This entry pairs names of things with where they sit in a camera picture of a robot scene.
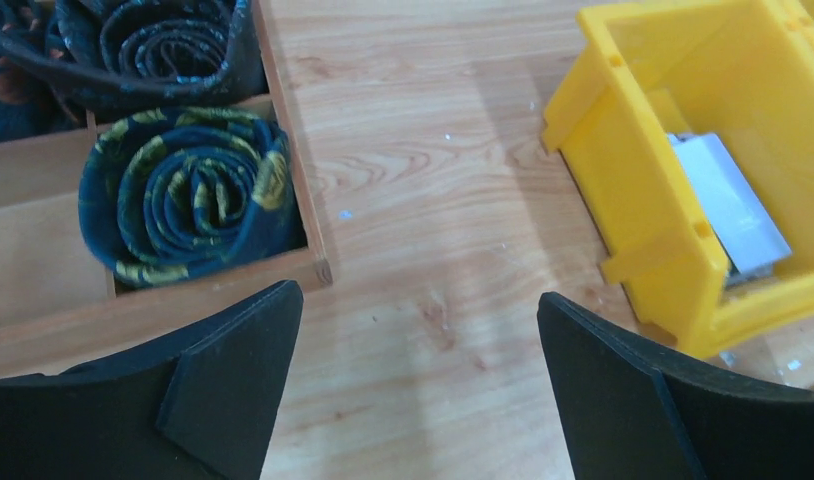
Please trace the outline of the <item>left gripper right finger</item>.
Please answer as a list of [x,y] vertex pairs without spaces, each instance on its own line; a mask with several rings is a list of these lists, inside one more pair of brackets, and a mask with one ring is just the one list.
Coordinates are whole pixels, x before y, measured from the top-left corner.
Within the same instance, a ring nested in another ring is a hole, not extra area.
[[557,292],[537,312],[578,479],[814,479],[814,391],[738,374]]

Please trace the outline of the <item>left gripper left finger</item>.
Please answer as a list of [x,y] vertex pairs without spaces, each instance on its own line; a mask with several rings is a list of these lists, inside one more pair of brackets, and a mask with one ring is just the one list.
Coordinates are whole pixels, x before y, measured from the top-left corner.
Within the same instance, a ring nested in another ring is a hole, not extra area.
[[0,378],[0,479],[256,479],[304,298],[284,280],[56,375]]

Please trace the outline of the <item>silver cards in bin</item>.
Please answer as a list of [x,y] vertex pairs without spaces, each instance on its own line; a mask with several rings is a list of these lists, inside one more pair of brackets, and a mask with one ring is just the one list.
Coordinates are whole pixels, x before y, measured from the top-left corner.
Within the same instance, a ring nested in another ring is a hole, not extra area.
[[725,286],[771,277],[792,249],[727,147],[714,133],[666,137],[728,257]]

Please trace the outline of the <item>wooden compartment tray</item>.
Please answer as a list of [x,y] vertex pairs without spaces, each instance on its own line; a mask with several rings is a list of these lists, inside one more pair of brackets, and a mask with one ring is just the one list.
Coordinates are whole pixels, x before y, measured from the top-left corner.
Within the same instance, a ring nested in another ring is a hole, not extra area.
[[0,378],[331,281],[264,1],[0,1]]

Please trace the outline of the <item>left yellow bin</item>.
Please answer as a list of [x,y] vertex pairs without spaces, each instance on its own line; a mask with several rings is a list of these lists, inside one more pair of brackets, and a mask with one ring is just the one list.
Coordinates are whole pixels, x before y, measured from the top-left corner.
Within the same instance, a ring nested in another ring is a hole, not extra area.
[[814,315],[814,2],[582,9],[544,113],[638,319],[705,358]]

